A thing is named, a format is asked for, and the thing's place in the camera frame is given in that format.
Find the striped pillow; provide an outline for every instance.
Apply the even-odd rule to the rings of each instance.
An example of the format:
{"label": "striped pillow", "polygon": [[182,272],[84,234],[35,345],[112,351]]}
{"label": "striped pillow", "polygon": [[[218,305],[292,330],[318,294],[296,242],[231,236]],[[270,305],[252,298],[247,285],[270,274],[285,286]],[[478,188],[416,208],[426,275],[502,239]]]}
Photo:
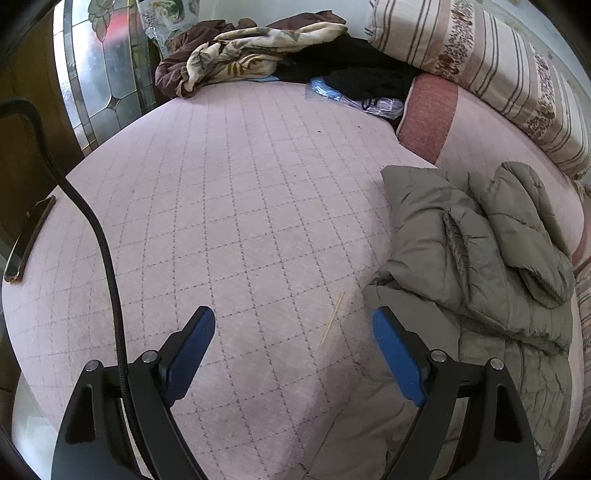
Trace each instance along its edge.
{"label": "striped pillow", "polygon": [[521,129],[572,178],[591,163],[579,98],[527,40],[467,0],[370,0],[370,43],[457,83]]}

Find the smartphone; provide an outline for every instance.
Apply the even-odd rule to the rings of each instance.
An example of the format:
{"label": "smartphone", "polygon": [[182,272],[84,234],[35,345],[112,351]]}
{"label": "smartphone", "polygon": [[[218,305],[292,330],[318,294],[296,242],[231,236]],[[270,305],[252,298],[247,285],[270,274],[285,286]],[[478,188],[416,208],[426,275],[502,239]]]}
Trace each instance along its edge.
{"label": "smartphone", "polygon": [[24,225],[22,226],[21,234],[17,238],[17,242],[12,247],[10,257],[6,263],[6,270],[4,271],[4,280],[7,282],[19,282],[22,279],[27,259],[33,248],[33,244],[37,239],[39,230],[51,208],[55,205],[56,198],[51,195],[50,197],[37,202],[35,206],[27,212],[27,218]]}

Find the metal screw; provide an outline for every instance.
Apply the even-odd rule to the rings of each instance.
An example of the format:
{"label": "metal screw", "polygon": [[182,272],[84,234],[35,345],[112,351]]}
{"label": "metal screw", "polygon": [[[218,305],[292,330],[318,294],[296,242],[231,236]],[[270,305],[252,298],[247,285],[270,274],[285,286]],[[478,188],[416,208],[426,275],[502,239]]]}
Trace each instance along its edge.
{"label": "metal screw", "polygon": [[142,353],[142,362],[145,364],[150,364],[157,358],[158,352],[155,350],[148,350],[147,352]]}
{"label": "metal screw", "polygon": [[98,360],[91,360],[90,362],[86,363],[86,365],[84,366],[84,370],[86,370],[87,372],[93,372],[97,368],[99,368],[99,363],[100,362]]}
{"label": "metal screw", "polygon": [[503,360],[491,358],[491,367],[495,370],[503,370],[505,368],[505,364],[503,363]]}
{"label": "metal screw", "polygon": [[447,360],[447,353],[443,350],[434,350],[431,352],[431,358],[436,362],[444,362]]}

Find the blue gripper pad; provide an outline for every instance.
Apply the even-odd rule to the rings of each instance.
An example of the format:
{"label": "blue gripper pad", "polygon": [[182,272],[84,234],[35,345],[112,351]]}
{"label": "blue gripper pad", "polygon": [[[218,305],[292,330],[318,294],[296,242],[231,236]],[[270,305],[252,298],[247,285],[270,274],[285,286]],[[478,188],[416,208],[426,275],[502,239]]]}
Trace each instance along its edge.
{"label": "blue gripper pad", "polygon": [[177,355],[168,367],[166,390],[162,394],[162,398],[164,404],[169,408],[175,401],[183,398],[189,390],[216,329],[215,315],[213,310],[208,307],[200,307],[189,323],[195,321],[196,325],[184,339]]}
{"label": "blue gripper pad", "polygon": [[404,398],[422,407],[427,399],[420,370],[383,312],[374,311],[374,338]]}

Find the floral blanket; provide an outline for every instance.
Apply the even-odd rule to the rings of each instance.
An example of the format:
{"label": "floral blanket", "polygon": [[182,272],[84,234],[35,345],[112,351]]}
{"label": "floral blanket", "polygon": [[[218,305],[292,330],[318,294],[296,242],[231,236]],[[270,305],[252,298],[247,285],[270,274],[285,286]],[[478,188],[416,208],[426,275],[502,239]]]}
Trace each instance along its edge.
{"label": "floral blanket", "polygon": [[333,41],[346,31],[345,25],[320,22],[297,30],[255,27],[221,33],[191,53],[177,95],[191,96],[209,83],[267,77],[286,53]]}

